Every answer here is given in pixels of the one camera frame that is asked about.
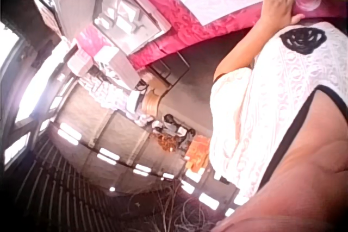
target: floor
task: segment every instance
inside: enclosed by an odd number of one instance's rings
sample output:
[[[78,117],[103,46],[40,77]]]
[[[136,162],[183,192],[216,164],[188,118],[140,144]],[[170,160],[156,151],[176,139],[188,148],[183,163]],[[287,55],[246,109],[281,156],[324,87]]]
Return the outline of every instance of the floor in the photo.
[[[190,46],[180,54],[190,65],[187,74],[169,91],[159,104],[159,115],[172,114],[180,122],[196,129],[207,137],[213,130],[209,98],[213,75],[220,61],[246,34],[245,30],[216,37]],[[168,81],[174,83],[184,72],[185,66],[177,54],[163,61],[172,71]],[[154,67],[163,67],[155,62]]]

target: white lace top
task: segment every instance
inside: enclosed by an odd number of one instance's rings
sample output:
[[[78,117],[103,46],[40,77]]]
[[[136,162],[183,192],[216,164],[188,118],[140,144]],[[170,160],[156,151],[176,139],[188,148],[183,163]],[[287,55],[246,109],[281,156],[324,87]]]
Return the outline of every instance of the white lace top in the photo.
[[[278,32],[259,54],[254,70],[241,68],[213,86],[210,106],[214,169],[253,196],[285,133],[318,85],[332,89],[348,104],[348,40],[329,23],[311,26],[327,40],[312,54],[291,51]]]

